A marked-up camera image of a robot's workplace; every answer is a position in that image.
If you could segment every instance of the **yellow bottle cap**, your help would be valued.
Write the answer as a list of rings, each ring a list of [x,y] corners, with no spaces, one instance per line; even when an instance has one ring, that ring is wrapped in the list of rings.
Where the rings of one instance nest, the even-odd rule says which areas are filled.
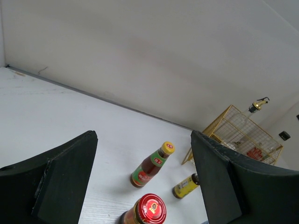
[[[162,148],[162,151],[168,155],[173,154],[175,151],[174,145],[169,141],[164,142],[163,145],[161,146],[161,148]]]

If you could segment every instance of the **wire mesh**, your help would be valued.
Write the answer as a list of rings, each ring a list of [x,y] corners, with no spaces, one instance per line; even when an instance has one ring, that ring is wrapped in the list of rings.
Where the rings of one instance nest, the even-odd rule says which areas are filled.
[[[271,165],[275,165],[283,149],[282,145],[233,105],[229,106],[203,133],[228,148]],[[192,158],[190,149],[183,164]]]

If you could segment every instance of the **white table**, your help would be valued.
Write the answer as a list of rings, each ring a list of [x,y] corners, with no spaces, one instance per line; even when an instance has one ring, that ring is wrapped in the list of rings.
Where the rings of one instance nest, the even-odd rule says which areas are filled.
[[[0,68],[0,124],[0,167],[96,131],[98,148],[80,224],[114,224],[146,193],[166,203],[166,224],[207,220],[200,188],[182,200],[171,193],[195,172],[190,163],[180,165],[190,148],[190,130],[6,68]],[[164,141],[173,142],[176,152],[144,188],[134,188],[129,175]]]

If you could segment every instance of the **gold pour spout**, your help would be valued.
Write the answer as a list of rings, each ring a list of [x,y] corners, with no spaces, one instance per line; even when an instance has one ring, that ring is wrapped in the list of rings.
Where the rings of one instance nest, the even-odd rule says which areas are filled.
[[[262,99],[257,99],[257,102],[254,102],[252,105],[253,105],[256,109],[260,110],[260,109],[261,109],[261,105],[264,105],[264,104],[267,104],[267,103],[268,103],[268,101],[265,100],[265,99],[268,99],[268,101],[270,101],[270,99],[269,99],[268,97],[264,97],[264,98],[262,98]]]

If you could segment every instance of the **spice rack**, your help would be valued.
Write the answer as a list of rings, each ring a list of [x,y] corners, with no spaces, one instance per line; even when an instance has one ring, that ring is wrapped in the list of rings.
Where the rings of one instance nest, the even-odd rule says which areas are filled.
[[[265,130],[254,123],[252,120],[248,120],[246,125],[239,129],[229,120],[235,114],[240,113],[235,106],[230,105],[222,114],[219,115],[202,133],[222,145],[231,148],[243,155],[249,156],[253,159],[259,160],[263,163],[275,165],[282,150],[283,146],[279,146],[272,152],[267,152],[265,148],[267,145],[261,146],[260,142],[272,139]],[[223,141],[219,136],[231,135],[231,137]],[[187,155],[185,156],[182,165],[187,161],[191,161],[194,164],[192,149],[190,148]]]

